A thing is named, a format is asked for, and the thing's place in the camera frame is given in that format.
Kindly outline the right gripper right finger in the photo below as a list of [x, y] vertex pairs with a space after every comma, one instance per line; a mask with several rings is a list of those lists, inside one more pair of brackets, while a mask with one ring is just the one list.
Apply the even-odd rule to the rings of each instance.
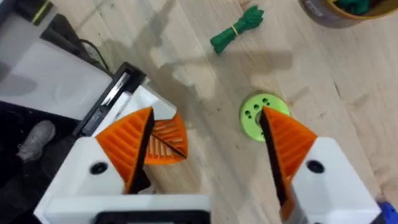
[[339, 144], [263, 107], [264, 133], [282, 223], [379, 223], [381, 209]]

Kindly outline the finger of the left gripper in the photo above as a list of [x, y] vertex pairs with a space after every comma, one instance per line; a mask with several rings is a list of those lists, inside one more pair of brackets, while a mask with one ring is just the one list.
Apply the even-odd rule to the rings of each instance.
[[123, 92], [111, 107], [108, 114], [95, 129], [93, 136], [127, 117], [119, 125], [113, 142], [123, 140], [131, 146], [138, 146], [145, 128], [144, 116], [136, 111], [151, 107], [154, 114], [154, 127], [150, 131], [145, 164], [173, 164], [188, 156], [186, 129], [176, 107], [146, 85], [140, 85], [134, 93]]

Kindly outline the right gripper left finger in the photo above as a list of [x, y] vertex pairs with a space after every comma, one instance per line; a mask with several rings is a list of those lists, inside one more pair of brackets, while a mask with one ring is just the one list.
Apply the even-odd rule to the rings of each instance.
[[41, 201], [151, 192], [153, 187], [144, 172], [144, 159], [153, 127], [153, 109], [146, 107], [94, 136], [79, 138]]

